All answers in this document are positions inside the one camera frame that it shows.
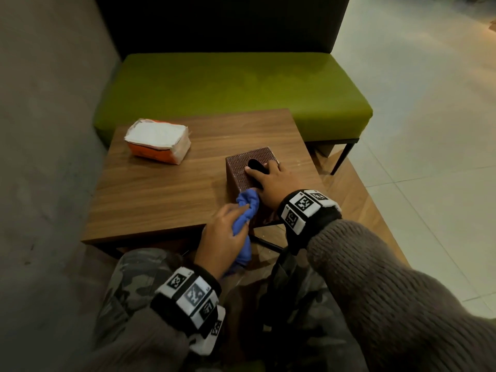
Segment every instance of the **black wristband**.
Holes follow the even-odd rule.
[[[277,215],[286,226],[288,246],[293,252],[306,248],[312,237],[332,221],[342,218],[336,202],[317,190],[307,189],[287,195]]]
[[[219,282],[205,269],[181,267],[157,289],[150,308],[187,337],[206,338],[218,319],[220,293]]]

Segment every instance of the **hand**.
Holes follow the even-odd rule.
[[[263,190],[258,191],[262,202],[276,211],[288,194],[302,189],[302,186],[300,180],[284,168],[282,163],[277,166],[276,161],[269,161],[265,166],[269,168],[269,175],[249,167],[245,167],[245,171],[262,184]]]
[[[217,280],[229,269],[243,248],[248,235],[248,224],[245,224],[236,236],[232,234],[232,226],[249,208],[250,205],[224,205],[203,229],[195,264],[204,268]]]

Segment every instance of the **person's left hand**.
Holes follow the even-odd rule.
[[[229,269],[243,248],[248,235],[248,223],[236,236],[232,234],[232,226],[234,221],[249,208],[250,205],[241,207],[233,203],[224,205],[203,229],[195,264],[204,268],[217,280]]]

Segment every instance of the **tissue package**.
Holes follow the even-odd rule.
[[[236,201],[238,195],[256,186],[253,178],[245,172],[245,167],[250,159],[256,159],[262,164],[268,161],[276,161],[277,159],[269,147],[247,151],[238,155],[232,155],[226,158],[226,176],[227,176],[227,191],[231,202]],[[257,214],[250,221],[250,227],[262,227],[269,224],[281,223],[277,214],[270,208],[260,203]]]
[[[187,126],[146,118],[135,122],[124,140],[136,156],[176,165],[191,146]]]

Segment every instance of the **black metal leg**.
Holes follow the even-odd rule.
[[[124,256],[124,253],[122,253],[121,251],[116,250],[115,248],[104,248],[101,245],[95,245],[95,248],[98,248],[103,253],[106,253],[109,256],[116,258],[117,260],[120,260],[121,257]]]
[[[338,158],[338,161],[336,162],[336,165],[332,169],[331,175],[334,175],[336,173],[336,171],[338,170],[339,166],[341,165],[341,163],[344,162],[344,159],[348,156],[348,154],[350,153],[350,151],[353,148],[353,146],[355,146],[354,143],[347,143],[346,144],[346,146],[344,147],[343,151],[341,152],[341,155]]]
[[[261,239],[260,237],[255,236],[255,235],[250,235],[250,241],[252,243],[261,244],[264,247],[266,247],[267,249],[273,250],[274,252],[277,252],[277,253],[281,253],[284,250],[284,248],[282,248],[281,246],[278,246],[274,243],[268,242],[267,240]]]

